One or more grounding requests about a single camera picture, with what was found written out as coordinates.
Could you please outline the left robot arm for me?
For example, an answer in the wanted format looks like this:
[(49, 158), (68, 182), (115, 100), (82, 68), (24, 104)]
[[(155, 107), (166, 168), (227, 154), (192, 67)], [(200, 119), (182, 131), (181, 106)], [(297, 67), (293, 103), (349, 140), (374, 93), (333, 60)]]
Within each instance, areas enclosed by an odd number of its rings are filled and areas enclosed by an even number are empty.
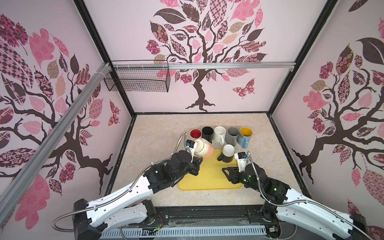
[(100, 199), (86, 201), (80, 199), (74, 203), (74, 235), (76, 240), (97, 240), (108, 230), (128, 224), (129, 206), (159, 191), (174, 187), (185, 175), (197, 176), (201, 157), (193, 157), (182, 150), (169, 160), (150, 165), (135, 183)]

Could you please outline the white ribbed mug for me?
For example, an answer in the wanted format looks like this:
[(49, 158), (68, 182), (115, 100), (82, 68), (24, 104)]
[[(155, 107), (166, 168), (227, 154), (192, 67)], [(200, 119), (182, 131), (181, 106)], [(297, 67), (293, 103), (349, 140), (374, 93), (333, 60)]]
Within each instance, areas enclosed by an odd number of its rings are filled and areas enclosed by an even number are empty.
[(213, 141), (220, 144), (221, 146), (225, 145), (226, 129), (222, 126), (217, 126), (214, 128)]

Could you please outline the black and white mug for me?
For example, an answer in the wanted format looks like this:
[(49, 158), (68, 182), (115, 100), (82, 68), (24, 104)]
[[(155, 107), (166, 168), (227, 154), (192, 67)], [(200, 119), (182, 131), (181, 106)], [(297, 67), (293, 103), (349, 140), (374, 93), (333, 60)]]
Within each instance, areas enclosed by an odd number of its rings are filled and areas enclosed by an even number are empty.
[(218, 156), (219, 162), (231, 163), (234, 159), (235, 147), (232, 145), (225, 145), (222, 149), (222, 153)]

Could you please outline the blue butterfly mug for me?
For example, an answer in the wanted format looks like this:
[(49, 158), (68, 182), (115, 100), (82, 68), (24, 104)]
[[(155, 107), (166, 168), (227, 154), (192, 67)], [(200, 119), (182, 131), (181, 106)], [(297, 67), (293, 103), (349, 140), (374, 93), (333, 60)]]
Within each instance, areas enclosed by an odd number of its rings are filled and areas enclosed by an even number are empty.
[(241, 128), (237, 138), (237, 143), (242, 148), (247, 149), (252, 135), (253, 135), (253, 131), (250, 128), (247, 128), (247, 127)]

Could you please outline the grey mug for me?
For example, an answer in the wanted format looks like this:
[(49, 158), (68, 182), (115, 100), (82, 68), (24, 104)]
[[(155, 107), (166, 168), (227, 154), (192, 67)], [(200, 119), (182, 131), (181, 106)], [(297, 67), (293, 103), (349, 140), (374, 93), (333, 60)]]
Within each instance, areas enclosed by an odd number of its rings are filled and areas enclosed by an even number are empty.
[(232, 145), (233, 147), (235, 147), (237, 145), (237, 139), (239, 134), (240, 134), (240, 131), (237, 128), (235, 127), (228, 128), (228, 131), (225, 137), (226, 144)]

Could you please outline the orange speckled mug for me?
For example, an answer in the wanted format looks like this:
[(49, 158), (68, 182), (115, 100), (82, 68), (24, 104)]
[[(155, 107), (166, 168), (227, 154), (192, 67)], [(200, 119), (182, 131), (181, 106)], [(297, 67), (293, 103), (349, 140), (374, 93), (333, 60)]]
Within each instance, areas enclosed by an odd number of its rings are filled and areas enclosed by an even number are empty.
[(214, 146), (206, 139), (194, 140), (194, 155), (201, 158), (210, 158), (214, 153)]

